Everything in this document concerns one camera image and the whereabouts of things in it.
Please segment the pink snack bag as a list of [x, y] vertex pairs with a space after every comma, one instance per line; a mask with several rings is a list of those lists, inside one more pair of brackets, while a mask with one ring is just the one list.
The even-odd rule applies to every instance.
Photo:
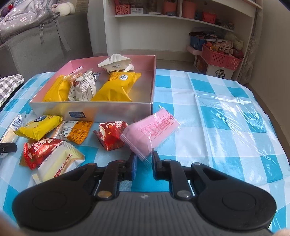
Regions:
[[152, 151], [179, 127], [178, 120], [166, 109], [160, 108], [158, 112], [127, 126], [120, 133], [119, 138], [141, 161], [149, 162], [149, 155]]

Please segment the grey checkered cushion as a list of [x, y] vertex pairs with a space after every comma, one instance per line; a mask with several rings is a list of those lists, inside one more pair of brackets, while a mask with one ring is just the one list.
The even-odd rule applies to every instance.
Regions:
[[1, 106], [10, 95], [23, 84], [24, 78], [20, 74], [3, 77], [0, 80], [0, 100]]

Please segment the orange white snack packet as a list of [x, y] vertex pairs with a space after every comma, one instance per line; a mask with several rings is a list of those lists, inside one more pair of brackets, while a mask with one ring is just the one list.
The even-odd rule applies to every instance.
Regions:
[[93, 121], [62, 121], [52, 138], [80, 145], [88, 136]]

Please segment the small red basket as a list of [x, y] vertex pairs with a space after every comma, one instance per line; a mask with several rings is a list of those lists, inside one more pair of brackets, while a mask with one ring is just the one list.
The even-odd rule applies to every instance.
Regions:
[[210, 24], [215, 24], [216, 20], [216, 14], [209, 13], [209, 12], [203, 12], [202, 13], [202, 20], [204, 22], [210, 23]]

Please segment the pink plastic basket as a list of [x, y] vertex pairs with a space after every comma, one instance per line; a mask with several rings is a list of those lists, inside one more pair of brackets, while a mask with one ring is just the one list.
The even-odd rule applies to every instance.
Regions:
[[210, 50], [205, 44], [202, 46], [202, 57], [210, 65], [237, 70], [242, 60]]

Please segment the yellow biscuit pack blue label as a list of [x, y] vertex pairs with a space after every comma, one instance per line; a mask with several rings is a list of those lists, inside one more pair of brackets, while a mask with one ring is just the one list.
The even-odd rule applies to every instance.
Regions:
[[58, 115], [42, 115], [39, 118], [28, 122], [21, 126], [14, 133], [20, 137], [30, 140], [39, 141], [47, 133], [55, 129], [62, 122], [62, 116]]

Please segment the grey sofa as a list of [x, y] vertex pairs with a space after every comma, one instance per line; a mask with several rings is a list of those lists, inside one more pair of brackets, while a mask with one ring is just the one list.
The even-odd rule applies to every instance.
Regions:
[[92, 57], [88, 17], [76, 13], [24, 31], [1, 45], [1, 77], [58, 71], [70, 60]]

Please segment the orange-yellow snack pack right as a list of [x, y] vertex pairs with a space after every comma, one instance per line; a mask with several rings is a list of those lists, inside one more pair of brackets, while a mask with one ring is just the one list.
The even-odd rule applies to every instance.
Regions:
[[91, 101], [131, 102], [128, 94], [141, 75], [136, 72], [113, 72]]

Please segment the orange-yellow snack pack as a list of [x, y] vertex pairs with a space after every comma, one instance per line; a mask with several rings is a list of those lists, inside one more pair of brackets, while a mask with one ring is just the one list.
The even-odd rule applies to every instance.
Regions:
[[69, 80], [64, 78], [64, 75], [57, 77], [53, 85], [43, 98], [43, 102], [64, 102], [68, 101], [68, 95], [71, 88]]
[[128, 94], [141, 75], [136, 72], [113, 72], [91, 101], [131, 102]]

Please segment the orange pen holder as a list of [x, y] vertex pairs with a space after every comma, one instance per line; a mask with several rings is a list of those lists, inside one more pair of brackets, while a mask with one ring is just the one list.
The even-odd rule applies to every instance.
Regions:
[[163, 2], [163, 14], [168, 16], [176, 16], [177, 13], [177, 1], [164, 1]]

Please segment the clear wrapped biscuit pack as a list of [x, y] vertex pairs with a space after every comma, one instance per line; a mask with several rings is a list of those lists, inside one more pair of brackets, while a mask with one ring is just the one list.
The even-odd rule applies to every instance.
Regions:
[[1, 138], [1, 143], [15, 143], [18, 139], [18, 135], [16, 135], [14, 132], [17, 131], [22, 126], [22, 124], [22, 116], [17, 115], [4, 132]]

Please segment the red candy pack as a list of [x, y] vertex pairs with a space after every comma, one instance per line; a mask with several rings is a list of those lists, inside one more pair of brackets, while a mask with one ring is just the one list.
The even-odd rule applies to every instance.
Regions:
[[63, 140], [54, 138], [43, 138], [36, 142], [24, 143], [19, 164], [34, 170], [62, 143]]
[[111, 151], [124, 146], [124, 142], [120, 139], [120, 135], [128, 126], [125, 121], [112, 121], [100, 123], [98, 130], [93, 133], [98, 138], [100, 144], [106, 151]]

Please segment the white red nut packet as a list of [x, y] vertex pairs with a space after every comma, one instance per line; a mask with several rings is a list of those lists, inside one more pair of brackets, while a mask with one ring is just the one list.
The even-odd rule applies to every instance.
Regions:
[[90, 101], [97, 93], [93, 72], [79, 72], [70, 79], [69, 101]]

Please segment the blue storage bin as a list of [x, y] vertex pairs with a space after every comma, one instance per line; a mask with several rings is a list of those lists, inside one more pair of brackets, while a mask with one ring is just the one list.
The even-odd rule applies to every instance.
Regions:
[[206, 44], [207, 40], [197, 35], [190, 36], [190, 46], [195, 50], [201, 51], [203, 44]]

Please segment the white storage box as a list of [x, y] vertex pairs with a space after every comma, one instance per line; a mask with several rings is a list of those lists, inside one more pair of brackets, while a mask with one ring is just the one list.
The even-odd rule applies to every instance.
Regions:
[[194, 66], [200, 74], [231, 80], [234, 70], [208, 64], [200, 55], [195, 56]]

